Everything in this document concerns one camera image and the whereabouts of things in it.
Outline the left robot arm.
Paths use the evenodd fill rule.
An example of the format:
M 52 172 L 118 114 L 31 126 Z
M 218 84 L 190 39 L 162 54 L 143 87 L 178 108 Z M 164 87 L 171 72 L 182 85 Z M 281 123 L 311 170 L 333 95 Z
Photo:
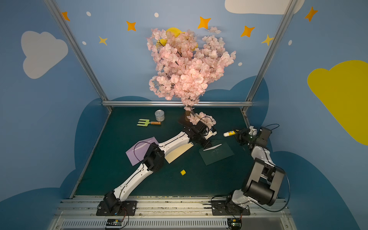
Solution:
M 196 143 L 200 144 L 204 150 L 216 148 L 210 140 L 216 134 L 215 128 L 208 127 L 203 121 L 199 121 L 193 126 L 184 123 L 183 131 L 165 142 L 143 141 L 148 144 L 148 148 L 143 159 L 139 161 L 138 168 L 120 186 L 105 194 L 97 207 L 96 214 L 98 216 L 119 216 L 124 211 L 128 215 L 134 215 L 135 210 L 128 210 L 129 204 L 126 199 L 141 182 L 151 174 L 158 172 L 165 162 L 171 163 Z

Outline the cream yellow envelope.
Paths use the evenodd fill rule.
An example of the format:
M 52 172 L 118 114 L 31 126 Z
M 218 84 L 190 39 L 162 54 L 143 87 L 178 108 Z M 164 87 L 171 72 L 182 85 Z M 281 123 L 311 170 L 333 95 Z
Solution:
M 165 159 L 168 163 L 172 163 L 174 160 L 176 160 L 177 158 L 179 158 L 182 154 L 184 154 L 187 150 L 189 150 L 190 148 L 192 148 L 194 145 L 193 143 L 188 143 L 185 145 L 182 145 L 174 150 L 172 150 L 171 152 L 169 152 L 166 156 Z

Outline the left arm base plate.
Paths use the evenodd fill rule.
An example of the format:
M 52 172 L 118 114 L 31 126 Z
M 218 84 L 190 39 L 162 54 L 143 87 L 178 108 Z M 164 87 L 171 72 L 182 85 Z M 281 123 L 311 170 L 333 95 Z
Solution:
M 101 201 L 97 207 L 96 216 L 134 216 L 137 210 L 136 200 L 108 203 Z

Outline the yellow glue stick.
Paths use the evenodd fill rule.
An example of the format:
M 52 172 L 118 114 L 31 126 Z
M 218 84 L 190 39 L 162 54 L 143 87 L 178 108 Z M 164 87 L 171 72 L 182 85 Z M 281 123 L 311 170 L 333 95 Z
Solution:
M 236 135 L 236 131 L 234 131 L 234 130 L 223 133 L 224 137 L 230 137 L 230 136 L 233 136 L 233 135 Z

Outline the dark green envelope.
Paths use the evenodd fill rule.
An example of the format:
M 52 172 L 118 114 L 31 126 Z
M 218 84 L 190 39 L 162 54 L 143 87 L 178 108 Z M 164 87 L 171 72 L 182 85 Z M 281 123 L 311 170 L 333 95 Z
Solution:
M 202 160 L 206 166 L 234 155 L 234 152 L 231 150 L 227 142 L 213 140 L 211 143 L 213 145 L 212 147 L 207 149 L 201 148 L 199 150 Z

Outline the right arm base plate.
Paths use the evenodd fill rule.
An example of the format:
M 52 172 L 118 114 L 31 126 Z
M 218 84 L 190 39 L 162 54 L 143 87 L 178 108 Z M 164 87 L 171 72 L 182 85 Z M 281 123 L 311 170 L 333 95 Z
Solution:
M 251 212 L 248 206 L 242 208 L 232 201 L 213 200 L 211 203 L 211 210 L 213 216 L 250 216 Z

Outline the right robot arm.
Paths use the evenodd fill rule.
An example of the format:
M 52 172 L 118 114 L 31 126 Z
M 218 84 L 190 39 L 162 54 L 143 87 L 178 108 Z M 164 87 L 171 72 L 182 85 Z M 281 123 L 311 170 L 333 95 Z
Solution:
M 241 189 L 230 194 L 225 202 L 228 210 L 242 212 L 249 208 L 250 203 L 259 207 L 267 205 L 271 207 L 277 200 L 285 171 L 276 166 L 271 159 L 270 150 L 267 148 L 272 129 L 262 126 L 259 129 L 249 126 L 242 130 L 228 131 L 224 137 L 235 136 L 241 146 L 248 147 L 252 158 L 253 167 L 247 174 Z

